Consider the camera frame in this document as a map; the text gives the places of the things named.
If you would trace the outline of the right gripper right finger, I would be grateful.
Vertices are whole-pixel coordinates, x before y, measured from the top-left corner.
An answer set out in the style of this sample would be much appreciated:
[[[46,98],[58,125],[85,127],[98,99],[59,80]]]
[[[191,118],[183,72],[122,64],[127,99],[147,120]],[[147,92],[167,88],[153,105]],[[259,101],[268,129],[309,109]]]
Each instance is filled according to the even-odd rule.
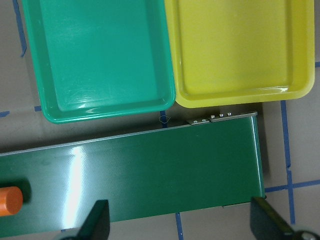
[[[298,232],[263,198],[250,200],[250,230],[256,240],[298,240]]]

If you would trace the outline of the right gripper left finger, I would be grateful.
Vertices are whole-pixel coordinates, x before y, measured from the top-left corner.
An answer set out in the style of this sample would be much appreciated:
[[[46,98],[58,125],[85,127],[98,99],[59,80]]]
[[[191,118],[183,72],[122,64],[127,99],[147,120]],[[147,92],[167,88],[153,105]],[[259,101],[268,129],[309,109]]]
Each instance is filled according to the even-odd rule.
[[[75,236],[76,240],[107,240],[110,235],[108,200],[97,200]]]

